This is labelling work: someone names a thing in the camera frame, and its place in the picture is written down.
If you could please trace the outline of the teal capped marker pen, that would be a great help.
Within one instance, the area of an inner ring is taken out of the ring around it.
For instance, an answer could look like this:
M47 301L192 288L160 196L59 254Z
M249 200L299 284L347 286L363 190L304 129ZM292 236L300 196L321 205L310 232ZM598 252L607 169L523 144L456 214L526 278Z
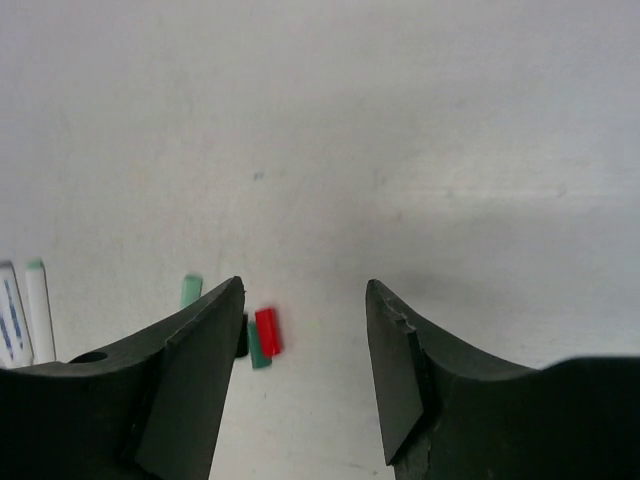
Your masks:
M54 362L56 360L55 340L46 272L41 259L34 259L27 263L25 280L35 362L37 364Z

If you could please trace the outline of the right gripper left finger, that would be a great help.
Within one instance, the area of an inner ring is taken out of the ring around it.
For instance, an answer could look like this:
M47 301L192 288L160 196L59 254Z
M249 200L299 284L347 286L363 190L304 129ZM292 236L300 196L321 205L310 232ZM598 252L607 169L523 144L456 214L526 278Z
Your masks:
M232 277L69 362L1 374L5 479L205 479L243 326Z

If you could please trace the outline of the red pen cap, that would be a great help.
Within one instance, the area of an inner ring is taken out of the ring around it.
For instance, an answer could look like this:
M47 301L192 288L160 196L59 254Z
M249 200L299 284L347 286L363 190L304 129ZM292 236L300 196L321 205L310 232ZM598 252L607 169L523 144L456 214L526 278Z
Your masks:
M273 358L282 353L278 311L275 307L266 307L255 312L255 324L258 331L262 353Z

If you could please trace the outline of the black pen cap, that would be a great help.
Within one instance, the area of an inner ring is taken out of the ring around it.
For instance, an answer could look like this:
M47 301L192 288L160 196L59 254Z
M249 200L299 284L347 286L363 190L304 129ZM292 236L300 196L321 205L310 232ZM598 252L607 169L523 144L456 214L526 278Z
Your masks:
M244 358L249 354L249 340L248 340L248 314L243 314L242 324L240 328L237 348L235 352L235 358Z

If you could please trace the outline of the teal pen cap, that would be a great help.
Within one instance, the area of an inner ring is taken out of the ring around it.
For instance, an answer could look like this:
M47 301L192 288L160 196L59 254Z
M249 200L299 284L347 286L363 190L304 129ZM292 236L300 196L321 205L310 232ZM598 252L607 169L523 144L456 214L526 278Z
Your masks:
M181 284L180 308L184 309L201 297L203 278L196 273L187 274Z

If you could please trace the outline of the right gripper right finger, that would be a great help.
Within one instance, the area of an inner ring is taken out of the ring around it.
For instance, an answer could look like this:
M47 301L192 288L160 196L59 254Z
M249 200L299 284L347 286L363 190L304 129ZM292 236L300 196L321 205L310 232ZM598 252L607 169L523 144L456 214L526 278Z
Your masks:
M384 458L399 479L635 479L639 360L543 369L480 350L366 288Z

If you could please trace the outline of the grey capped marker pen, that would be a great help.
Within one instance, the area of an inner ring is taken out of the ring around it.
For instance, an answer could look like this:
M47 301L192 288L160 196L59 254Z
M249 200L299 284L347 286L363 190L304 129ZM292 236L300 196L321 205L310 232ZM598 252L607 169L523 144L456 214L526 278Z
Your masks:
M1 366L6 369L33 364L29 336L16 273L10 261L1 261Z

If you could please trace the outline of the dark green pen cap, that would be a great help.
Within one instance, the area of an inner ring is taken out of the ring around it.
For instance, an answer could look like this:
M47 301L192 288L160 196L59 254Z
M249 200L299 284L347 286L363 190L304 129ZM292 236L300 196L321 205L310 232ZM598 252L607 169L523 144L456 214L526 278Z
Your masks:
M272 360L270 357L267 357L262 351L258 328L256 323L253 321L247 324L247 343L249 355L251 358L252 369L260 370L269 367L272 363Z

